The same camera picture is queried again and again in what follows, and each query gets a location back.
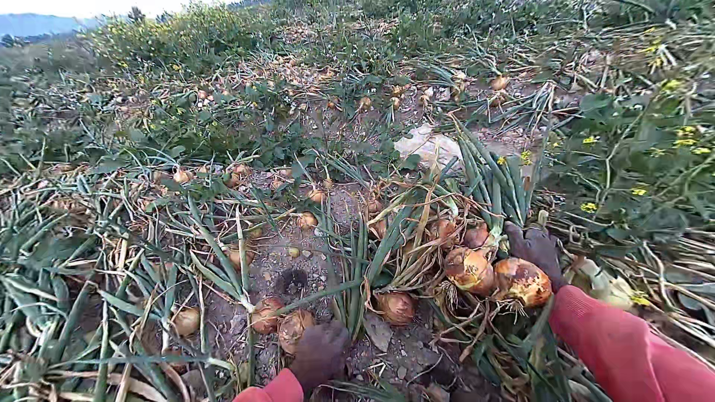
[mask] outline field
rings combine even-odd
[[[0,49],[0,401],[229,401],[304,310],[352,336],[314,400],[610,401],[552,302],[449,270],[506,220],[715,369],[714,21],[280,0]]]

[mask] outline mountain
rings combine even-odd
[[[37,36],[42,34],[63,34],[82,28],[92,28],[96,19],[69,18],[65,16],[41,14],[0,14],[0,36]]]

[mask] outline red jacket sleeve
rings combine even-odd
[[[556,295],[549,317],[614,402],[715,400],[715,373],[654,335],[646,321],[575,286]]]
[[[302,402],[303,388],[293,373],[284,368],[265,388],[250,387],[239,393],[233,402]]]

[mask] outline dark work glove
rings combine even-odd
[[[295,348],[295,360],[290,365],[303,392],[330,380],[345,367],[345,348],[349,340],[347,328],[340,321],[305,330]]]
[[[556,236],[549,235],[548,230],[530,227],[522,231],[512,222],[504,223],[504,233],[509,237],[511,255],[539,267],[551,280],[553,292],[558,292],[566,281],[558,264],[558,248]]]

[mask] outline yellow onion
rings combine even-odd
[[[506,88],[506,85],[508,83],[509,83],[509,79],[503,75],[500,75],[499,77],[496,77],[495,79],[492,80],[491,86],[492,86],[492,89],[494,89],[495,91],[501,91],[502,89]]]
[[[252,170],[250,167],[240,164],[233,167],[233,172],[239,176],[248,176],[252,173]]]
[[[313,202],[321,204],[325,199],[325,191],[319,189],[310,190],[308,198],[310,198]]]
[[[309,230],[312,227],[317,226],[317,219],[315,219],[315,215],[311,212],[306,211],[300,214],[300,217],[298,218],[298,225],[302,230]]]
[[[375,295],[383,319],[392,325],[407,325],[415,316],[415,302],[405,292],[389,292]]]
[[[360,99],[360,103],[358,104],[357,108],[359,110],[368,110],[372,104],[373,101],[371,101],[370,98],[363,97],[362,99]]]
[[[298,247],[288,247],[288,255],[293,258],[298,258],[300,256],[300,250],[298,250]]]
[[[520,258],[507,258],[494,266],[501,298],[520,298],[526,307],[546,303],[551,281],[536,265]]]
[[[446,239],[440,247],[442,250],[451,249],[457,243],[456,236],[450,237],[457,230],[457,225],[451,220],[440,219],[432,224],[432,240]]]
[[[494,291],[494,269],[486,259],[485,250],[456,247],[445,257],[444,269],[452,283],[469,293],[489,296]]]
[[[191,181],[193,177],[193,173],[183,170],[181,167],[177,169],[176,173],[174,173],[174,181],[180,185]]]
[[[375,238],[382,240],[385,238],[385,233],[388,232],[388,221],[385,219],[378,220],[377,222],[371,224],[368,227],[370,234],[374,235]]]
[[[314,325],[315,321],[308,310],[299,308],[288,314],[278,329],[280,347],[290,355],[295,354],[295,347],[298,345],[303,333],[307,328]]]
[[[229,177],[224,180],[224,184],[228,188],[234,188],[241,183],[241,177],[237,173],[231,173]]]
[[[462,244],[467,248],[477,249],[484,245],[484,242],[489,238],[489,230],[487,224],[479,222],[477,227],[473,227],[464,233]]]
[[[190,335],[199,329],[201,314],[195,307],[186,307],[174,315],[174,326],[179,336]]]
[[[283,302],[275,296],[261,300],[251,313],[251,327],[264,335],[274,333],[278,329],[278,316],[275,312],[283,307]]]

